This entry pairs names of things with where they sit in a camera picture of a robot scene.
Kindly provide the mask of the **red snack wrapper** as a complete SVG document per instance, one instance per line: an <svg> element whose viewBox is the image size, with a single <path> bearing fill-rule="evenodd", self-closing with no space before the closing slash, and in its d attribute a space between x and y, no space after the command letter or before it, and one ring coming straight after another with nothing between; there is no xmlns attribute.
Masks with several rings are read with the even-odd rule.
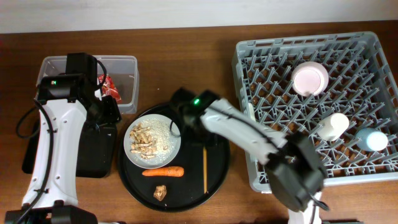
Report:
<svg viewBox="0 0 398 224"><path fill-rule="evenodd" d="M100 83L102 83L104 80L104 74L100 75L98 77L98 80ZM116 103L122 102L122 99L118 92L118 89L116 88L116 85L114 84L114 82L110 76L107 76L105 78L105 82L104 82L103 86L101 87L101 92L102 92L102 96L112 96L116 100Z"/></svg>

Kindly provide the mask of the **wooden chopstick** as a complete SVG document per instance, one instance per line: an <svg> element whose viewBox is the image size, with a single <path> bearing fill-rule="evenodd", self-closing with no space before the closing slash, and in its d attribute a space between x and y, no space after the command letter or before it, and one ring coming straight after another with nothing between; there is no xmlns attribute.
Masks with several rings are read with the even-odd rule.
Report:
<svg viewBox="0 0 398 224"><path fill-rule="evenodd" d="M207 176L207 150L206 147L203 146L203 191L204 194L208 192L208 176Z"/></svg>

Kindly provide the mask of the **grey plate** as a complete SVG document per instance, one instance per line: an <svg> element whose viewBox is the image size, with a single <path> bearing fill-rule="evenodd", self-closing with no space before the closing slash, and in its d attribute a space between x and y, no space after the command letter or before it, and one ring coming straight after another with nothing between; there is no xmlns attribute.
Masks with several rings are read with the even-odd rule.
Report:
<svg viewBox="0 0 398 224"><path fill-rule="evenodd" d="M169 164L178 154L182 137L176 123L161 114L147 114L134 120L126 130L123 151L143 169Z"/></svg>

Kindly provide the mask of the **orange carrot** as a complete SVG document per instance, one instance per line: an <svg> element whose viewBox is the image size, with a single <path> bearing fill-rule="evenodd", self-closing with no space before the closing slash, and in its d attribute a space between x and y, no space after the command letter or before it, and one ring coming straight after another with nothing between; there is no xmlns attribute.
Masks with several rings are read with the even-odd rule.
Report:
<svg viewBox="0 0 398 224"><path fill-rule="evenodd" d="M146 177L182 177L184 173L185 170L183 167L170 166L158 169L147 169L142 172L142 175Z"/></svg>

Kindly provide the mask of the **brown food scrap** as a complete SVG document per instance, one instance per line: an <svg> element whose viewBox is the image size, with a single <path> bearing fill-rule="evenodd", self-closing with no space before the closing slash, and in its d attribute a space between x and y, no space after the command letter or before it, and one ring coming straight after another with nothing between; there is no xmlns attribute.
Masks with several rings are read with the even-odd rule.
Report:
<svg viewBox="0 0 398 224"><path fill-rule="evenodd" d="M153 197L160 202L163 201L166 195L167 195L167 188L165 185L158 185L153 193Z"/></svg>

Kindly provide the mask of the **pink saucer bowl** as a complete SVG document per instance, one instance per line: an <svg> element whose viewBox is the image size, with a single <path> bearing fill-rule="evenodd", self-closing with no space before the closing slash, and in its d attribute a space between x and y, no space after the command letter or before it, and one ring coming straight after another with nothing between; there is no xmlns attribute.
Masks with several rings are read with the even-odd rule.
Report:
<svg viewBox="0 0 398 224"><path fill-rule="evenodd" d="M317 62L304 62L297 66L291 76L292 88L301 96L317 96L324 92L329 82L326 68Z"/></svg>

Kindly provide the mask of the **cream cup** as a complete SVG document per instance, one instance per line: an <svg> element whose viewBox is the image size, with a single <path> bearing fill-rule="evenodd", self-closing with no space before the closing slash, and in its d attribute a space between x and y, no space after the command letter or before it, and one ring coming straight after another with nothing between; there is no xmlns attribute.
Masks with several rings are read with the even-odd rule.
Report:
<svg viewBox="0 0 398 224"><path fill-rule="evenodd" d="M349 127L349 119L343 113L333 113L319 122L317 134L326 141L336 141Z"/></svg>

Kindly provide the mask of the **blue cup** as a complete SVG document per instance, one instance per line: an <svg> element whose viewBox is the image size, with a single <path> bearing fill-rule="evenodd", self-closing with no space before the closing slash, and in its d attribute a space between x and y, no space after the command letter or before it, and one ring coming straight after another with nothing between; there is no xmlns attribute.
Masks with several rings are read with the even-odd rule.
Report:
<svg viewBox="0 0 398 224"><path fill-rule="evenodd" d="M356 138L360 138L357 146L364 151L381 151L388 145L387 136L374 128L363 128L356 133Z"/></svg>

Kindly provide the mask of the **white plastic fork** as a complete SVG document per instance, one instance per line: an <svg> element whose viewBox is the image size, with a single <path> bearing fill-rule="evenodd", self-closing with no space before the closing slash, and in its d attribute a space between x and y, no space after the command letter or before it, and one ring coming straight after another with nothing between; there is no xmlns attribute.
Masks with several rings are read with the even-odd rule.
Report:
<svg viewBox="0 0 398 224"><path fill-rule="evenodd" d="M248 113L249 113L249 117L253 120L256 121L256 117L254 114L254 107L251 103L248 103Z"/></svg>

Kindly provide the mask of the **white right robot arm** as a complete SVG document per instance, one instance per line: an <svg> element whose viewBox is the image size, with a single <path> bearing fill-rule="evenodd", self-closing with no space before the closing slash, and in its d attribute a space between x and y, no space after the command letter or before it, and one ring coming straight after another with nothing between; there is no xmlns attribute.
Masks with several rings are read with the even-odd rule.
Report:
<svg viewBox="0 0 398 224"><path fill-rule="evenodd" d="M321 223L320 210L329 209L320 200L327 173L307 135L259 124L210 90L196 95L180 88L170 105L197 136L220 135L254 156L264 166L272 193L288 208L289 223Z"/></svg>

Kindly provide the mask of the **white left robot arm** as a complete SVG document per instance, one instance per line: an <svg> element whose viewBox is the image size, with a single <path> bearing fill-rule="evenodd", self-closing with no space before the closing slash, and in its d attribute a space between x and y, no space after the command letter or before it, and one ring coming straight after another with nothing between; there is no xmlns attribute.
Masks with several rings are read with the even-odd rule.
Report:
<svg viewBox="0 0 398 224"><path fill-rule="evenodd" d="M97 223L78 208L76 167L84 124L95 129L121 120L112 96L101 96L103 63L87 53L67 55L65 72L43 77L34 107L40 114L34 170L19 210L6 212L5 223Z"/></svg>

